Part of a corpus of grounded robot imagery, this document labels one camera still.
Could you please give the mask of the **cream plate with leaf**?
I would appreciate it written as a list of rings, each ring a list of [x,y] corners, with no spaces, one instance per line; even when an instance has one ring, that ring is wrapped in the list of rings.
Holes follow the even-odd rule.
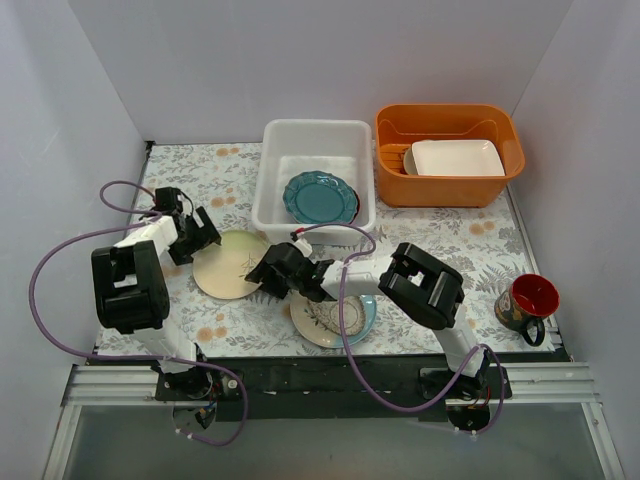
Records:
[[[255,233],[230,230],[221,234],[221,243],[207,246],[193,257],[193,277],[207,295],[221,300],[243,298],[260,284],[245,280],[269,248]]]

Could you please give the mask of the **red round plate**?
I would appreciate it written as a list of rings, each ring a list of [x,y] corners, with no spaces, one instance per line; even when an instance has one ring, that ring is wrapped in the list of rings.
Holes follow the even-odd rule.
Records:
[[[355,221],[360,211],[360,207],[361,202],[357,191],[353,188],[350,188],[349,192],[346,194],[344,213],[344,216],[349,224],[352,224]]]

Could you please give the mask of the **teal scalloped plate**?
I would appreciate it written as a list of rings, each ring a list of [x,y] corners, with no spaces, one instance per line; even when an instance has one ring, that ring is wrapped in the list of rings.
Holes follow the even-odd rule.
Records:
[[[346,223],[343,179],[323,171],[307,171],[290,179],[282,200],[285,210],[300,224]]]

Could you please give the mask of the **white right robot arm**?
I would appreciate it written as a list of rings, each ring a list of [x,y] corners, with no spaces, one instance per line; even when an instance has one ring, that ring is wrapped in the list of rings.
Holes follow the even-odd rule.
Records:
[[[291,290],[315,303],[384,296],[434,333],[456,395],[469,399],[489,384],[489,360],[464,319],[461,274],[414,244],[403,242],[388,256],[314,261],[300,242],[280,243],[268,248],[245,280],[280,299]]]

